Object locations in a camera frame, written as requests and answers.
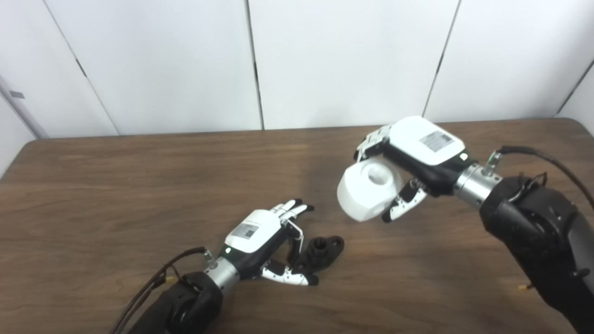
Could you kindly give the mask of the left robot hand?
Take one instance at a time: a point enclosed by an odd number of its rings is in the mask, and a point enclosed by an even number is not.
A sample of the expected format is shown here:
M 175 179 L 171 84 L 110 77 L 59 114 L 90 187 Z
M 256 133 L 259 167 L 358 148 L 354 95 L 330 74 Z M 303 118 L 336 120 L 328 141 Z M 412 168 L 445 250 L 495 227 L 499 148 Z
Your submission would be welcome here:
M 221 290 L 227 290 L 228 283 L 233 286 L 259 277 L 288 285 L 317 286 L 316 275 L 297 273 L 291 266 L 301 254 L 305 238 L 295 220 L 310 211 L 314 207 L 301 199 L 252 211 L 225 238 L 210 277 Z M 288 264 L 272 260 L 273 254 L 287 241 L 292 243 Z

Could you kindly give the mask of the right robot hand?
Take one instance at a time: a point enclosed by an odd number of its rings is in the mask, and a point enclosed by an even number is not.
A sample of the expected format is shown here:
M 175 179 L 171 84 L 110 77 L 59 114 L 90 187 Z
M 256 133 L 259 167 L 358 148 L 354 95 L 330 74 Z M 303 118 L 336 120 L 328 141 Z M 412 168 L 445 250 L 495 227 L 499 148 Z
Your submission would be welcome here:
M 381 155 L 411 179 L 382 213 L 392 222 L 418 205 L 427 195 L 454 196 L 460 176 L 477 160 L 464 142 L 421 116 L 410 116 L 366 135 L 354 153 L 356 162 Z

